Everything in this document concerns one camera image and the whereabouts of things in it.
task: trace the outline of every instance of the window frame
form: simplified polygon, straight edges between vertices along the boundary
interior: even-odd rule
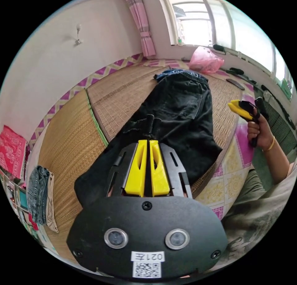
[[[177,29],[177,24],[176,24],[176,16],[173,10],[173,7],[171,5],[171,3],[169,2],[169,0],[163,0],[164,3],[166,4],[166,9],[169,13],[170,16],[170,22],[171,25],[174,29],[173,32],[173,36],[174,36],[174,45],[178,45],[178,46],[200,46],[200,45],[179,45],[178,43],[178,29]],[[257,61],[255,61],[254,59],[252,59],[251,57],[245,55],[244,53],[241,53],[239,51],[236,51],[236,38],[235,38],[235,29],[234,29],[234,24],[233,24],[233,20],[231,17],[231,14],[228,10],[228,7],[226,5],[226,3],[223,0],[218,0],[221,4],[222,7],[226,13],[227,19],[228,19],[228,24],[229,24],[229,28],[230,28],[230,33],[231,33],[231,48],[225,48],[226,53],[231,54],[233,56],[237,56],[249,63],[251,63],[252,65],[258,67],[259,69],[261,69],[265,74],[267,74],[271,79],[274,80],[274,82],[276,83],[276,69],[277,69],[277,62],[276,62],[276,47],[273,44],[273,42],[270,40],[270,45],[271,45],[271,51],[272,51],[272,56],[273,56],[273,67],[272,67],[272,71],[268,70],[266,67],[264,67],[262,64],[258,63]],[[213,44],[217,43],[217,35],[216,35],[216,27],[215,27],[215,21],[214,21],[214,16],[212,13],[212,10],[210,8],[209,3],[207,2],[207,0],[202,0],[202,1],[193,1],[193,2],[185,2],[185,3],[203,3],[206,7],[207,13],[209,15],[209,21],[211,23],[211,27],[212,27],[212,37],[213,37]],[[293,95],[293,90],[295,88],[295,85],[292,83],[293,79],[292,76],[289,72],[289,69],[285,63],[285,78],[284,78],[287,82],[290,82],[292,85],[292,90],[291,90],[291,94]]]

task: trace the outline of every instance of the pink plastic bag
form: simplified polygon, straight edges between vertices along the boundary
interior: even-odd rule
[[[189,68],[202,74],[213,74],[224,64],[224,59],[218,57],[210,49],[199,46],[191,58]]]

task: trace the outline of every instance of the woven bamboo mat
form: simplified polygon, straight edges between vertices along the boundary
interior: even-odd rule
[[[105,149],[94,124],[85,90],[79,92],[52,118],[39,155],[39,165],[55,174],[54,213],[59,233],[45,226],[58,254],[76,262],[66,239],[81,211],[74,192],[74,181],[94,163]]]
[[[155,74],[169,67],[125,67],[87,88],[90,103],[108,142],[156,86]]]
[[[153,76],[166,69],[167,67],[126,67],[87,89],[95,117],[108,141],[116,136],[153,90],[156,85]],[[223,151],[216,163],[191,186],[194,198],[213,176],[234,135],[238,115],[232,113],[227,104],[230,100],[242,98],[242,91],[234,85],[210,76],[205,77],[209,80],[213,100],[214,139]]]

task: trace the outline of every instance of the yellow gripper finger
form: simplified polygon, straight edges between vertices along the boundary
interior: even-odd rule
[[[139,140],[125,186],[128,195],[144,196],[147,153],[147,140]]]
[[[149,150],[153,197],[167,195],[170,192],[169,182],[157,140],[149,141]]]
[[[231,100],[230,103],[228,103],[228,106],[233,113],[236,113],[247,120],[253,119],[249,112],[239,106],[239,100]]]

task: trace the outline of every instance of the window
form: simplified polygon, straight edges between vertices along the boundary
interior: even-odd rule
[[[263,30],[241,10],[226,2],[231,15],[235,49],[257,61],[269,71],[273,68],[273,51],[271,41]]]
[[[231,49],[231,31],[226,11],[219,0],[207,0],[213,13],[217,43]]]
[[[186,45],[209,46],[212,26],[203,0],[169,0],[177,24],[178,38]]]
[[[276,58],[276,73],[275,73],[275,77],[279,80],[279,82],[281,83],[281,81],[285,78],[285,61],[282,58],[280,52],[278,51],[277,48],[275,48],[275,58]]]
[[[164,0],[174,25],[176,44],[219,44],[261,68],[288,99],[294,82],[284,59],[264,31],[241,10],[225,0]]]

